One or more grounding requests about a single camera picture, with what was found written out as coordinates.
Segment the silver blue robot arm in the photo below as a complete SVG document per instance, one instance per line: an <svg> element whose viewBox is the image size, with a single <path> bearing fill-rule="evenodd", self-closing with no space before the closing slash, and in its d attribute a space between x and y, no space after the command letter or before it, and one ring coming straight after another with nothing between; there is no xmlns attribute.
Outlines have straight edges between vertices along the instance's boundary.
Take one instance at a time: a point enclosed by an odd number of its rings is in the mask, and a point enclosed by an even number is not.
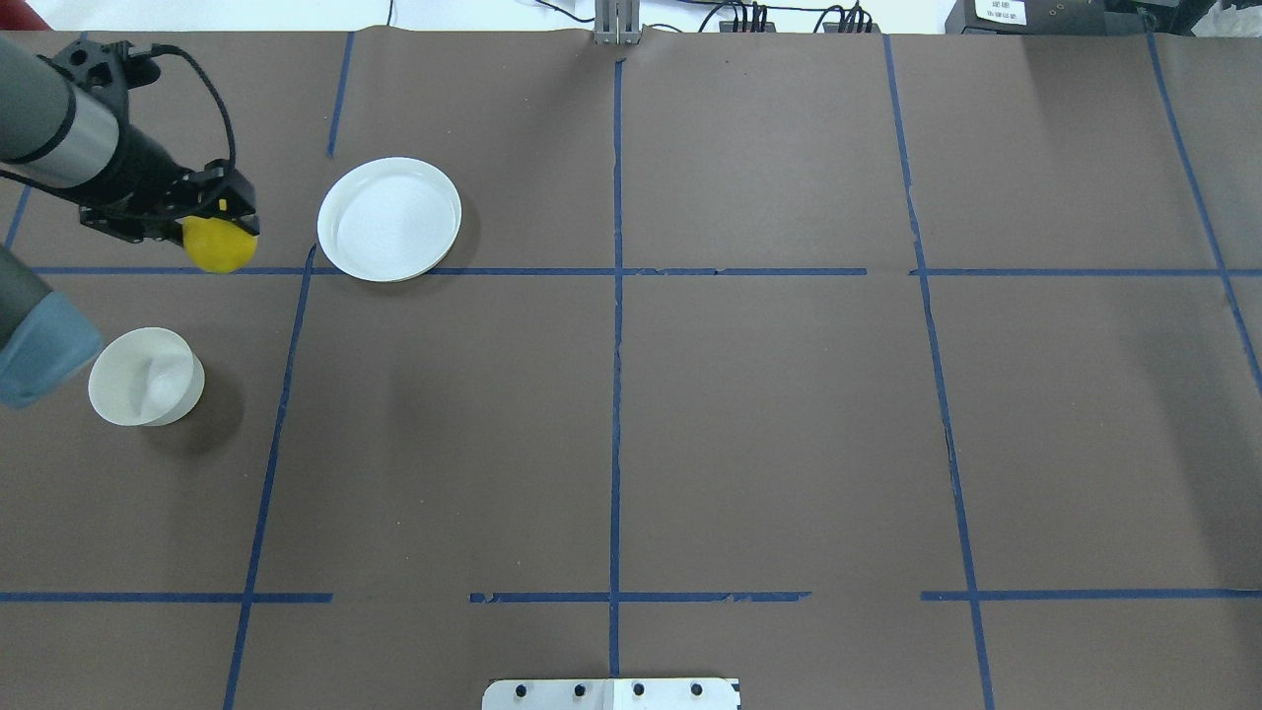
<svg viewBox="0 0 1262 710"><path fill-rule="evenodd" d="M162 77L158 59L184 61L215 103L227 154L202 168L175 161L130 119L133 90ZM198 269L233 272L257 251L255 188L239 170L227 107L180 45L78 39L56 55L3 42L3 177L76 207L80 224L124 243L172 243ZM1 399L32 407L103 351L98 329L69 298L1 253Z"/></svg>

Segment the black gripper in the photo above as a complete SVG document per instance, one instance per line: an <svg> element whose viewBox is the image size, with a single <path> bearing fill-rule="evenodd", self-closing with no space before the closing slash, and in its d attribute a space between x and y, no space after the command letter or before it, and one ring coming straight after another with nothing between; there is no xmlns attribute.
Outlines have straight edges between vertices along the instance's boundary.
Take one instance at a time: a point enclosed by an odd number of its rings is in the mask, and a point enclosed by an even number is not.
<svg viewBox="0 0 1262 710"><path fill-rule="evenodd" d="M78 222L127 243L175 240L180 219L221 219L261 233L255 188L230 158L180 166L156 140L126 127L107 166L78 188Z"/></svg>

